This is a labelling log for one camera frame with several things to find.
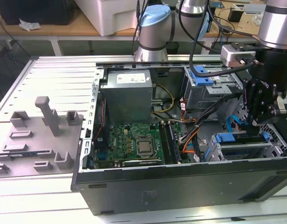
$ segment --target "blue latch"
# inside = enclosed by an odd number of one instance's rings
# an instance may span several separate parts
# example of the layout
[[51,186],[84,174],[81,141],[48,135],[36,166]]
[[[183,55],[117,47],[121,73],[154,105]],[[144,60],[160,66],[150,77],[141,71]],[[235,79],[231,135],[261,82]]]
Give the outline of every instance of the blue latch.
[[[194,66],[195,70],[198,73],[208,73],[203,66]],[[194,75],[194,73],[192,71],[190,71],[191,76],[194,78],[195,80],[195,84],[197,86],[203,86],[203,85],[213,85],[214,82],[211,80],[211,78],[209,77],[199,77]]]
[[271,138],[268,132],[262,132],[262,135],[265,138],[266,142],[268,142]]
[[235,142],[235,137],[231,133],[223,133],[215,135],[216,141],[221,142]]

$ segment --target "yellow wire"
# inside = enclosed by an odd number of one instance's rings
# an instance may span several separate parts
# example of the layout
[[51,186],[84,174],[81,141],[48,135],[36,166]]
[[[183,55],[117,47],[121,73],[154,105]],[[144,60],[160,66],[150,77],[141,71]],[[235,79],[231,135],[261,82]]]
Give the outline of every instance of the yellow wire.
[[170,97],[172,99],[172,103],[171,103],[171,106],[168,109],[161,110],[161,111],[153,111],[152,113],[164,113],[166,111],[169,111],[170,109],[173,108],[173,105],[175,104],[175,99],[173,98],[172,94],[167,89],[165,89],[162,85],[156,84],[156,86],[161,87],[163,90],[165,90],[170,95]]

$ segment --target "sticker label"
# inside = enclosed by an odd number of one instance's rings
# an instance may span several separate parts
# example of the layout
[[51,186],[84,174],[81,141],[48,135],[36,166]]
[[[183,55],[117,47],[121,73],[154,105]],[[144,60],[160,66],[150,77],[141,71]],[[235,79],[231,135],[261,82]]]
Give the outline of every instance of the sticker label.
[[182,109],[182,111],[186,110],[186,104],[185,103],[181,103],[181,109]]
[[214,81],[214,80],[220,80],[219,76],[214,76],[214,77],[211,77],[211,80]]
[[11,155],[11,157],[22,157],[23,155],[22,154],[14,154],[14,155]]
[[196,162],[200,162],[200,158],[196,154],[194,154],[193,158]]
[[125,84],[125,83],[145,83],[145,75],[144,73],[132,73],[132,74],[118,74],[117,75],[117,84]]

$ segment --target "wire bundle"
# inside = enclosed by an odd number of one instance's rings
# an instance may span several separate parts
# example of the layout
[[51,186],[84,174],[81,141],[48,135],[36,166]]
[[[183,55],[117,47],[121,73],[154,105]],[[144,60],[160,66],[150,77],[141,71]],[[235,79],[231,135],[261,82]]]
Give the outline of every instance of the wire bundle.
[[212,106],[210,106],[208,109],[206,109],[200,116],[199,118],[197,119],[197,121],[195,122],[194,124],[194,128],[191,132],[187,133],[186,135],[184,135],[182,138],[181,138],[181,141],[187,139],[188,140],[186,141],[184,147],[183,147],[183,150],[182,152],[183,153],[188,153],[191,151],[187,151],[186,148],[189,144],[189,142],[193,139],[193,137],[198,133],[199,129],[200,129],[200,126],[201,124],[213,113],[215,113],[219,107],[227,100],[230,100],[230,99],[234,99],[234,98],[240,98],[242,95],[241,92],[237,92],[237,93],[234,93],[234,94],[231,94],[231,95],[228,95],[228,96],[225,96],[223,98],[221,98],[220,100],[218,100],[217,102],[215,102]]

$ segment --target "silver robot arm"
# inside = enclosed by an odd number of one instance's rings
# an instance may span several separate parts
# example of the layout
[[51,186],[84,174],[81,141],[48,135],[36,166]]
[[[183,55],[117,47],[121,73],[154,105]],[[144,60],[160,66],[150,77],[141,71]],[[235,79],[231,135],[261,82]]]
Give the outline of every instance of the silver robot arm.
[[244,105],[254,126],[287,118],[287,0],[268,0],[258,34],[259,43],[224,45],[221,60],[238,67],[252,58],[252,78],[244,80]]
[[[151,26],[142,26],[140,31],[140,46],[135,53],[135,60],[139,62],[167,61],[166,43],[169,41],[190,41],[183,31],[179,19],[179,6],[170,15]],[[181,10],[182,22],[186,30],[195,36],[202,23],[205,0],[185,0]]]

